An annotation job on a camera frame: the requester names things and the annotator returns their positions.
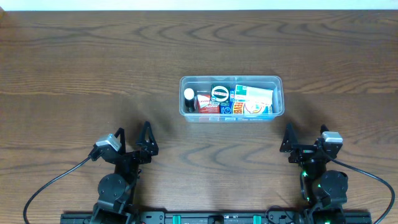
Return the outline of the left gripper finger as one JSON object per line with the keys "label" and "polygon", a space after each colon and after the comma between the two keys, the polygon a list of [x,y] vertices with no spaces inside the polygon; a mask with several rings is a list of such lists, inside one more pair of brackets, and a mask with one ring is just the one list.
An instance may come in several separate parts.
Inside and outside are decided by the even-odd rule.
{"label": "left gripper finger", "polygon": [[126,140],[125,140],[125,132],[123,128],[119,128],[115,134],[114,137],[118,138],[121,143],[121,147],[118,150],[119,154],[125,154],[126,153]]}
{"label": "left gripper finger", "polygon": [[144,122],[138,140],[136,141],[136,145],[139,146],[143,151],[146,151],[150,156],[158,155],[159,147],[153,135],[150,122]]}

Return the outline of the white Panadol box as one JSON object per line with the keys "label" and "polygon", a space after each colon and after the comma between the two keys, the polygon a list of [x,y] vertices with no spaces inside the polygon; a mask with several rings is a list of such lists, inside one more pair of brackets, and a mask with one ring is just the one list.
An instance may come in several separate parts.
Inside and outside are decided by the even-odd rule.
{"label": "white Panadol box", "polygon": [[236,101],[259,101],[272,103],[273,91],[245,85],[236,85],[234,99]]}

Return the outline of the blue Kool Fever box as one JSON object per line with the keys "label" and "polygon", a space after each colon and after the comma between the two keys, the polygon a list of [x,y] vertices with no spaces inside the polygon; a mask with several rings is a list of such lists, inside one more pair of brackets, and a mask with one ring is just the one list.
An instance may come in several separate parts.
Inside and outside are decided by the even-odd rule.
{"label": "blue Kool Fever box", "polygon": [[249,97],[248,100],[237,100],[234,88],[229,91],[229,105],[220,106],[221,114],[242,114],[245,116],[257,116],[273,113],[272,98]]}

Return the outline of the dark bottle white cap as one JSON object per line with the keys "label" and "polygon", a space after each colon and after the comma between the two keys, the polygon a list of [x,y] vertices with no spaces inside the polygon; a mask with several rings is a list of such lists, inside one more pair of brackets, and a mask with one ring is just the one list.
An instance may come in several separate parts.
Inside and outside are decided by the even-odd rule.
{"label": "dark bottle white cap", "polygon": [[195,92],[192,88],[186,88],[183,91],[183,96],[184,96],[184,103],[185,103],[185,107],[186,110],[189,113],[192,113],[196,110],[196,95]]}

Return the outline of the red Panadol ActiFast box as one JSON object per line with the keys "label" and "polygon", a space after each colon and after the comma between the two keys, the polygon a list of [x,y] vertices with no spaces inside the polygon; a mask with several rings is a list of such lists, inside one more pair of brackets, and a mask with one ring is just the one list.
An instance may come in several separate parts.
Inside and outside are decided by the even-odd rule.
{"label": "red Panadol ActiFast box", "polygon": [[199,113],[218,114],[220,112],[219,104],[214,104],[210,95],[197,95],[197,107]]}

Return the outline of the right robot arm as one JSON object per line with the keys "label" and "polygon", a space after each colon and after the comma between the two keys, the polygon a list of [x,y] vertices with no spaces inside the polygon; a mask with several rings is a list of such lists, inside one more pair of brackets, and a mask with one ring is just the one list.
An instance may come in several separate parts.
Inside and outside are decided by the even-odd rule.
{"label": "right robot arm", "polygon": [[289,153],[289,162],[302,169],[300,187],[308,208],[300,212],[301,223],[345,222],[342,205],[347,202],[348,176],[326,168],[342,146],[341,135],[325,125],[320,128],[320,137],[308,145],[298,142],[291,124],[286,126],[279,151]]}

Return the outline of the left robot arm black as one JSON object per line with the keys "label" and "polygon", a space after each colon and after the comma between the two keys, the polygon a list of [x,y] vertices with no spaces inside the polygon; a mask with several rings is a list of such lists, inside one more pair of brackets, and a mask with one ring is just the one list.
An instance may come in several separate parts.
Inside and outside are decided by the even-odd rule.
{"label": "left robot arm black", "polygon": [[94,205],[90,223],[137,223],[139,212],[130,211],[134,191],[141,170],[139,166],[151,162],[158,155],[150,122],[146,121],[139,134],[136,151],[127,152],[125,132],[119,128],[114,134],[99,138],[93,145],[89,158],[102,158],[114,165],[114,172],[104,176],[98,184],[98,200]]}

